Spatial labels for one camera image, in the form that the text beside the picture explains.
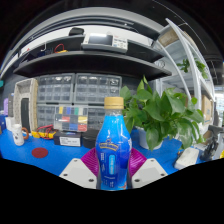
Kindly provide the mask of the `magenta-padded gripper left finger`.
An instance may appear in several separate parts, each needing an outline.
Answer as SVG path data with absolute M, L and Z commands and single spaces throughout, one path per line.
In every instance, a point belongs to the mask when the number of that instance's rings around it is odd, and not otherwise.
M 60 177 L 84 188 L 98 187 L 99 164 L 96 149 L 92 148 L 80 159 L 73 158 Z

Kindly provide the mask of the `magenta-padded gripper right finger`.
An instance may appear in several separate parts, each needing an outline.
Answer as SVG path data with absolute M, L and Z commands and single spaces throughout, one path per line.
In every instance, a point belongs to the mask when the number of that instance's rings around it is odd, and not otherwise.
M 137 149 L 132 149 L 127 174 L 127 187 L 136 189 L 167 176 L 155 158 L 147 159 Z

